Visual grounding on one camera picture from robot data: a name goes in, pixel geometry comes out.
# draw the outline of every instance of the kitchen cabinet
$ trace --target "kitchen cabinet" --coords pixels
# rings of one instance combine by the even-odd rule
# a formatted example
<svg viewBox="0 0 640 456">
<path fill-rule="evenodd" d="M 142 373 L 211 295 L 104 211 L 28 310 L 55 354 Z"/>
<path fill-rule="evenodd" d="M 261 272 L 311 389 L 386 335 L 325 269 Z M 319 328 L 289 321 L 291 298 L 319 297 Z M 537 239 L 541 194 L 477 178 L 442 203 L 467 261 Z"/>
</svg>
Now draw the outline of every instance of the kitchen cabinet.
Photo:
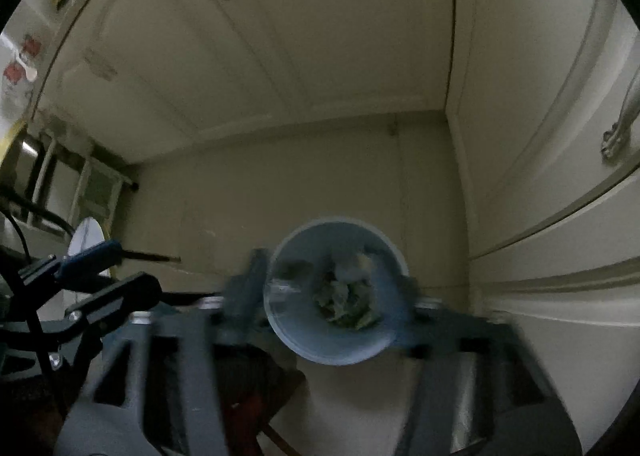
<svg viewBox="0 0 640 456">
<path fill-rule="evenodd" d="M 264 127 L 443 110 L 452 0 L 87 0 L 40 106 L 127 163 Z"/>
<path fill-rule="evenodd" d="M 604 131 L 640 67 L 619 0 L 458 0 L 447 116 L 471 257 L 528 237 L 640 162 L 640 124 L 615 161 Z"/>
</svg>

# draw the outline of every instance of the white bucket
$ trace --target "white bucket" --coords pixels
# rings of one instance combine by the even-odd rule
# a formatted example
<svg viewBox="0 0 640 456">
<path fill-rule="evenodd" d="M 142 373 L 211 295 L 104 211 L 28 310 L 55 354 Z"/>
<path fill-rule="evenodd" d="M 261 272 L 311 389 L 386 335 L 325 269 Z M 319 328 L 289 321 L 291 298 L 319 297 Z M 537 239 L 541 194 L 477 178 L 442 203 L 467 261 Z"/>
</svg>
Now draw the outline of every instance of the white bucket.
<svg viewBox="0 0 640 456">
<path fill-rule="evenodd" d="M 264 289 L 264 309 L 271 327 L 280 340 L 294 352 L 312 362 L 344 366 L 369 359 L 389 347 L 396 338 L 396 329 L 386 317 L 384 302 L 376 301 L 382 320 L 362 330 L 351 330 L 330 324 L 322 317 L 314 302 L 328 259 L 345 252 L 364 250 L 386 251 L 397 264 L 401 275 L 409 270 L 402 253 L 375 227 L 348 217 L 316 219 L 291 232 L 276 248 Z M 280 263 L 306 261 L 313 273 L 296 280 L 296 291 L 276 296 L 271 287 L 273 269 Z M 371 280 L 374 295 L 376 285 L 395 284 L 389 280 Z"/>
</svg>

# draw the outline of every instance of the beige floor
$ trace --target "beige floor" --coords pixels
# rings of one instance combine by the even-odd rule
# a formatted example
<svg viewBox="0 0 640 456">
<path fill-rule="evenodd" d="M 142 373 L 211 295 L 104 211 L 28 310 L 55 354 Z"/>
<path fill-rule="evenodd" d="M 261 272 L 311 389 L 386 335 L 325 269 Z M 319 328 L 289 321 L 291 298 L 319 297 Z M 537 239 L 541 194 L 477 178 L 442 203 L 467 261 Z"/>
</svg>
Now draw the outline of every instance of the beige floor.
<svg viewBox="0 0 640 456">
<path fill-rule="evenodd" d="M 252 248 L 273 249 L 316 217 L 356 217 L 396 243 L 424 292 L 466 309 L 464 208 L 447 125 L 403 117 L 394 132 L 391 122 L 297 128 L 142 166 L 113 235 L 126 248 L 181 256 L 178 270 L 144 266 L 165 289 L 212 291 L 242 270 Z M 389 351 L 350 367 L 302 359 L 298 367 L 308 387 L 272 423 L 287 441 L 305 456 L 392 454 L 411 362 Z"/>
</svg>

